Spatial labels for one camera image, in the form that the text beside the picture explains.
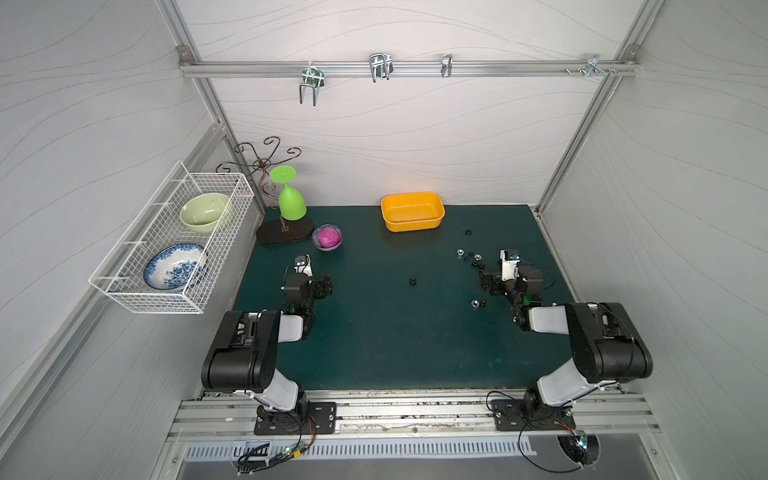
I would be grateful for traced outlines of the yellow plastic storage box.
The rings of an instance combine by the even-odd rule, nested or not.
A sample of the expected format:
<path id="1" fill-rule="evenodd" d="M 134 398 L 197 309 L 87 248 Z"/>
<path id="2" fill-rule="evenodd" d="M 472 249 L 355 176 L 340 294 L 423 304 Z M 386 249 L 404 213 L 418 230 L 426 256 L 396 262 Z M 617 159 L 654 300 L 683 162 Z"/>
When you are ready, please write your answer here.
<path id="1" fill-rule="evenodd" d="M 380 207 L 385 227 L 393 233 L 435 229 L 445 216 L 442 199 L 433 192 L 388 195 Z"/>

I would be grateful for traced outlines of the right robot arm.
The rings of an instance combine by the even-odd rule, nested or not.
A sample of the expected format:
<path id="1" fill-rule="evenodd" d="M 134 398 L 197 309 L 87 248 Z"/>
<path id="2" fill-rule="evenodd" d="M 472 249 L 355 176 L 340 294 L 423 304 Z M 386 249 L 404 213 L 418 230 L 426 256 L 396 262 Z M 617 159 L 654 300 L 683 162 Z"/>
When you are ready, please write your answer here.
<path id="1" fill-rule="evenodd" d="M 504 261 L 499 273 L 481 269 L 479 278 L 483 291 L 510 303 L 513 322 L 522 331 L 563 335 L 569 340 L 570 359 L 526 391 L 524 413 L 564 409 L 603 387 L 652 374 L 652 356 L 622 304 L 546 305 L 539 272 L 516 260 Z"/>

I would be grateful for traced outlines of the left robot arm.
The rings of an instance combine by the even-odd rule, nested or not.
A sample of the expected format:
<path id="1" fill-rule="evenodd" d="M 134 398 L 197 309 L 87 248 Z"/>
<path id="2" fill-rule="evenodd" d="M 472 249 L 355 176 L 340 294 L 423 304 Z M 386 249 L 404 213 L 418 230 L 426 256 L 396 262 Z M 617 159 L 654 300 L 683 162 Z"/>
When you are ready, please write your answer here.
<path id="1" fill-rule="evenodd" d="M 224 313 L 201 369 L 205 390 L 243 394 L 268 412 L 307 416 L 306 394 L 277 369 L 278 346 L 308 338 L 316 323 L 314 304 L 333 293 L 331 276 L 289 275 L 277 310 Z"/>

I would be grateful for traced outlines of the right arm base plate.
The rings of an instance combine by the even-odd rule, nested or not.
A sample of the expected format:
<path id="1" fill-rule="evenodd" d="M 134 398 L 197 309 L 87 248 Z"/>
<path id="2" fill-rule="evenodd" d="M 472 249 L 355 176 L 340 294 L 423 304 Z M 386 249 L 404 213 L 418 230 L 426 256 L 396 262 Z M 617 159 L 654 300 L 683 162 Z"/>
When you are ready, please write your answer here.
<path id="1" fill-rule="evenodd" d="M 525 400 L 499 398 L 489 400 L 490 410 L 497 431 L 559 431 L 575 430 L 576 423 L 569 408 L 534 405 Z"/>

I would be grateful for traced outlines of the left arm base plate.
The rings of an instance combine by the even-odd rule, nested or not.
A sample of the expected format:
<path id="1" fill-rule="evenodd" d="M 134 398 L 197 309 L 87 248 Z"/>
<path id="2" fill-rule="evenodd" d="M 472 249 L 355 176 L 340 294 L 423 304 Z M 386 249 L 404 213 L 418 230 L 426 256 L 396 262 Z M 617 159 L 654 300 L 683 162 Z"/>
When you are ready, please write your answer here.
<path id="1" fill-rule="evenodd" d="M 290 412 L 257 409 L 253 433 L 256 436 L 330 435 L 335 432 L 337 419 L 336 402 L 308 401 L 300 403 Z"/>

